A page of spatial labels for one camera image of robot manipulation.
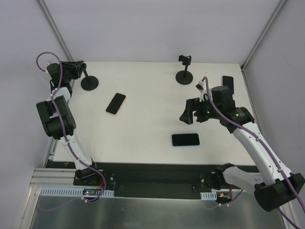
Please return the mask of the black round-base phone stand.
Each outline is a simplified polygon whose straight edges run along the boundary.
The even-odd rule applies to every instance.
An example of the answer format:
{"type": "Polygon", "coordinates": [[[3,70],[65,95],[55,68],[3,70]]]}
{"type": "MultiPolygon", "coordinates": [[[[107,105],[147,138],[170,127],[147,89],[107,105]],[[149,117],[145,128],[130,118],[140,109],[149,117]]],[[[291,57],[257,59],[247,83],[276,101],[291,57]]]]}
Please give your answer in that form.
{"type": "Polygon", "coordinates": [[[92,91],[96,89],[99,85],[99,80],[93,75],[88,75],[87,64],[84,63],[81,70],[85,75],[85,77],[81,80],[81,88],[85,91],[92,91]]]}

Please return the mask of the black phone cream case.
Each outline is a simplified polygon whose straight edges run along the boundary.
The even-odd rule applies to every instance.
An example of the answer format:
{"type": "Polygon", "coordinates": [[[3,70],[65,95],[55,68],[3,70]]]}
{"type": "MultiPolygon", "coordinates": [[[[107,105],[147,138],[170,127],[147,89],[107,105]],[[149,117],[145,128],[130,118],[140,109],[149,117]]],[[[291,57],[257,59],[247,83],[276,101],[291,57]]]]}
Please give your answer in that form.
{"type": "Polygon", "coordinates": [[[126,99],[126,95],[116,93],[112,98],[112,100],[110,101],[109,105],[107,106],[105,112],[111,115],[117,115],[125,99],[126,99]]]}

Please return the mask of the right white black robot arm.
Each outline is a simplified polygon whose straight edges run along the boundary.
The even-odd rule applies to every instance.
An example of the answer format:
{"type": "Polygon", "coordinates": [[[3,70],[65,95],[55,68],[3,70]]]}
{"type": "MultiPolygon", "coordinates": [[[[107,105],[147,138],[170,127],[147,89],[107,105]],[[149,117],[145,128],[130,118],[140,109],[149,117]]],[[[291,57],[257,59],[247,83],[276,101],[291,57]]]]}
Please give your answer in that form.
{"type": "Polygon", "coordinates": [[[244,107],[236,107],[233,94],[227,86],[217,86],[206,90],[197,84],[200,97],[188,99],[180,121],[190,125],[193,118],[199,123],[209,119],[219,120],[245,148],[258,169],[257,174],[245,172],[227,163],[217,167],[214,174],[206,179],[213,189],[237,186],[254,195],[265,211],[272,211],[299,198],[305,184],[300,173],[293,173],[275,154],[260,133],[250,112],[244,107]]]}

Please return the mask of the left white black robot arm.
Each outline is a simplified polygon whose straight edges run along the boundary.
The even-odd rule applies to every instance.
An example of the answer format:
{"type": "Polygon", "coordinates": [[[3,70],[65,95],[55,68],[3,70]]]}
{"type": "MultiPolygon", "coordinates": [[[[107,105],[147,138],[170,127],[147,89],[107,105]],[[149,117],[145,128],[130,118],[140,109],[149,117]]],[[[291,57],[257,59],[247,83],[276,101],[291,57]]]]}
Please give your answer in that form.
{"type": "Polygon", "coordinates": [[[73,159],[76,178],[95,186],[100,182],[101,175],[96,163],[81,146],[76,135],[76,122],[68,106],[72,97],[71,80],[77,80],[85,74],[84,80],[90,90],[98,86],[98,80],[89,76],[86,68],[84,61],[48,65],[46,73],[51,76],[51,95],[47,100],[37,103],[36,107],[47,136],[58,140],[73,159]]]}

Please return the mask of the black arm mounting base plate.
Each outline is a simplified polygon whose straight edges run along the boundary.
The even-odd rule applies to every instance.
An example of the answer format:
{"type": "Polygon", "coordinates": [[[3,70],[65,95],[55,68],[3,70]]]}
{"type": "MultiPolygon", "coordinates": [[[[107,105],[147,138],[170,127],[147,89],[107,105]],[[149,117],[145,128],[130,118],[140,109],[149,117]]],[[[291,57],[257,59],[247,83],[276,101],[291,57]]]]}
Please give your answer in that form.
{"type": "Polygon", "coordinates": [[[115,197],[200,199],[218,165],[98,163],[115,197]]]}

